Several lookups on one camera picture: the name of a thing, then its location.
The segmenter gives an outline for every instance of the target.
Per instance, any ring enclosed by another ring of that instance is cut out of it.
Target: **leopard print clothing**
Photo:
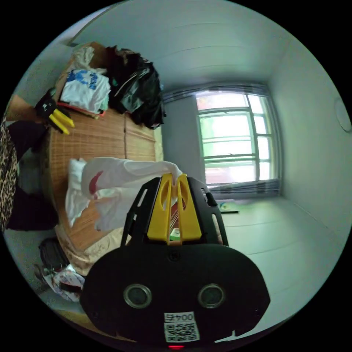
[[[0,119],[0,232],[4,232],[14,202],[17,155],[6,127],[6,113]]]

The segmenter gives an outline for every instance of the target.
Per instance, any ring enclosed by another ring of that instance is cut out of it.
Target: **white t-shirt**
[[[108,77],[88,70],[72,70],[67,77],[60,100],[99,114],[100,107],[110,90]]]

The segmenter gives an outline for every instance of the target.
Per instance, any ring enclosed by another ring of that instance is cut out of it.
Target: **pile of clothes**
[[[164,123],[162,86],[153,63],[139,53],[117,46],[106,48],[111,91],[109,106],[129,112],[137,125],[155,129]]]
[[[83,47],[74,53],[60,101],[89,113],[101,114],[108,109],[111,89],[109,78],[104,76],[106,69],[89,66],[93,56],[92,47]]]
[[[137,125],[150,129],[162,125],[166,117],[162,85],[153,63],[117,46],[104,52],[106,58],[99,60],[106,61],[104,68],[90,66],[92,47],[82,47],[73,54],[60,102],[97,115],[109,106],[121,114],[128,112]]]

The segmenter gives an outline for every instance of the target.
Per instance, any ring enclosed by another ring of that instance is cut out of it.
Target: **green object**
[[[104,99],[104,101],[102,102],[102,104],[100,105],[100,110],[106,111],[109,104],[109,96],[107,95],[106,98]]]
[[[179,241],[180,240],[180,230],[174,228],[170,234],[170,241]]]

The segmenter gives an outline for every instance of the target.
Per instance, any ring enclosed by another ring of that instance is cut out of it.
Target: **bamboo mat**
[[[77,250],[84,251],[107,232],[94,229],[94,223],[99,216],[93,202],[83,211],[74,226],[69,227],[65,211],[69,160],[83,158],[88,161],[95,157],[126,158],[124,133],[126,117],[112,109],[108,109],[104,117],[98,120],[74,111],[70,111],[70,115],[76,128],[71,130],[69,136],[51,133],[49,168],[60,223],[72,245]]]
[[[154,130],[126,118],[126,159],[156,161]]]

